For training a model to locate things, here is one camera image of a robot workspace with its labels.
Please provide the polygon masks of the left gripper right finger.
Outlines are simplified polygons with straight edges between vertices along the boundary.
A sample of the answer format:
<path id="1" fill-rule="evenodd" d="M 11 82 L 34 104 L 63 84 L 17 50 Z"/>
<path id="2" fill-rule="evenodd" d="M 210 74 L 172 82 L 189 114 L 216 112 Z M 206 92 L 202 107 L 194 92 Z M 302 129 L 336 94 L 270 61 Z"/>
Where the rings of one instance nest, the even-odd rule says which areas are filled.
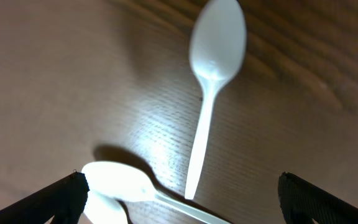
<path id="1" fill-rule="evenodd" d="M 278 197 L 286 223 L 358 223 L 358 208 L 291 173 L 279 177 Z"/>

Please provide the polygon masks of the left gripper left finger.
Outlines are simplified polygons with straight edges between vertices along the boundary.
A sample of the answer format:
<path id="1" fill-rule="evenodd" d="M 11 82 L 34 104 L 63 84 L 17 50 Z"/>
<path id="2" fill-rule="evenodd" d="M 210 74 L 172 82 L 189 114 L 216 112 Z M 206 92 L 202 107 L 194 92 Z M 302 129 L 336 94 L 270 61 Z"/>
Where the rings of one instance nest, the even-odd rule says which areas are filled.
<path id="1" fill-rule="evenodd" d="M 81 172 L 73 172 L 55 183 L 0 210 L 0 223 L 77 224 L 90 188 Z"/>

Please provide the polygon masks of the white plastic spoon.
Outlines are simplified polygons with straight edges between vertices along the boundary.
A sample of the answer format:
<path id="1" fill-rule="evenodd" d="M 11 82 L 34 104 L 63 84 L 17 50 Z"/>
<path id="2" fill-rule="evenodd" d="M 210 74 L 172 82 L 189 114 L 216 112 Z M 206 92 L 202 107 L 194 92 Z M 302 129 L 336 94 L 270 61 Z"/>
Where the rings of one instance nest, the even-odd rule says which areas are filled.
<path id="1" fill-rule="evenodd" d="M 194 199 L 200 181 L 215 99 L 241 69 L 246 43 L 246 20 L 239 2 L 208 1 L 197 17 L 189 44 L 190 67 L 203 100 L 186 177 L 188 200 Z"/>
<path id="2" fill-rule="evenodd" d="M 136 167 L 120 162 L 97 161 L 86 164 L 81 172 L 84 173 L 89 188 L 103 196 L 125 202 L 154 201 L 204 223 L 229 223 L 222 218 L 160 193 L 150 177 Z"/>
<path id="3" fill-rule="evenodd" d="M 115 199 L 90 190 L 83 213 L 93 224 L 128 224 L 122 205 Z"/>

